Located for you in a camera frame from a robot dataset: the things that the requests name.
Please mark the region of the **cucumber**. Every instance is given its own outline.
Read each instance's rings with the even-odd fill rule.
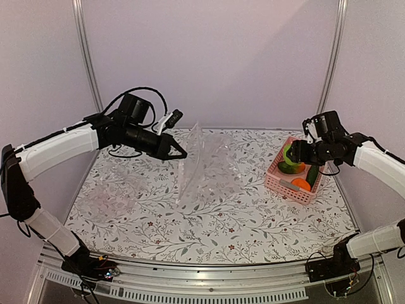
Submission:
[[[288,163],[286,163],[285,161],[280,161],[277,164],[277,167],[281,172],[283,172],[285,174],[298,174],[305,170],[304,163],[297,163],[297,164],[291,166]]]
[[[309,168],[308,173],[306,174],[305,180],[308,182],[308,184],[312,187],[315,185],[316,179],[318,178],[319,174],[319,166],[311,166]]]

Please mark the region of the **pink wall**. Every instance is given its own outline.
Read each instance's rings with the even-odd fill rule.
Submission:
[[[405,2],[349,1],[342,47],[327,108],[349,132],[375,137],[405,158]],[[340,179],[364,231],[405,217],[404,199],[376,178],[342,166]],[[384,260],[403,303],[405,265]]]
[[[95,112],[72,2],[3,1],[0,10],[0,147],[19,145]],[[42,206],[63,219],[92,155],[51,169],[32,183]],[[0,213],[6,213],[3,196]],[[23,303],[41,242],[15,220],[0,220],[0,302]]]
[[[320,98],[337,3],[84,1],[103,102],[153,86],[184,111],[181,126],[301,128]]]

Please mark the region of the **plastic basket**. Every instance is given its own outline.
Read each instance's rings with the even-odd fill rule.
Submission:
[[[320,184],[322,175],[318,174],[318,178],[316,179],[316,182],[312,187],[311,191],[307,191],[303,188],[291,184],[291,181],[296,178],[305,179],[306,174],[309,168],[311,167],[310,165],[306,165],[305,170],[300,174],[283,174],[277,168],[277,164],[279,162],[282,162],[284,159],[283,158],[284,147],[297,139],[298,138],[290,136],[286,140],[286,142],[284,143],[284,145],[282,146],[282,148],[280,149],[277,156],[275,157],[275,159],[273,160],[269,169],[266,172],[265,186],[282,195],[285,195],[288,198],[293,199],[294,201],[297,201],[300,204],[308,205],[314,198],[316,191],[318,190],[318,186]],[[323,167],[320,167],[319,170],[320,172],[323,172]]]

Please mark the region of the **floral tablecloth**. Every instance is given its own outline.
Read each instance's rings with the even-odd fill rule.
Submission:
[[[330,240],[354,231],[333,177],[322,177],[316,198],[300,205],[264,186],[265,172],[289,136],[279,130],[205,130],[235,139],[235,159],[242,172],[243,193],[216,201],[176,204],[178,161],[146,155],[113,158],[103,150],[86,178],[66,226],[93,251],[126,257],[189,263],[263,263],[307,258]],[[173,130],[181,142],[188,130]],[[121,153],[133,153],[122,148]],[[112,163],[124,164],[140,189],[130,183],[106,181],[116,196],[136,197],[125,214],[94,220],[79,208]]]

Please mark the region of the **table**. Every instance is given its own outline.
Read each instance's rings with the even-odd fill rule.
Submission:
[[[92,250],[123,257],[204,263],[268,263],[306,259],[325,242],[353,233],[355,227],[333,177],[322,177],[316,198],[300,205],[264,186],[265,172],[289,136],[284,130],[205,130],[235,139],[235,160],[242,172],[243,193],[217,201],[176,204],[178,161],[146,155],[129,160],[100,152],[87,176],[66,226]],[[188,130],[173,130],[179,141]],[[133,153],[128,148],[124,154]],[[133,208],[107,221],[94,220],[85,197],[111,164],[123,164],[131,183],[106,181],[111,195],[136,198]]]

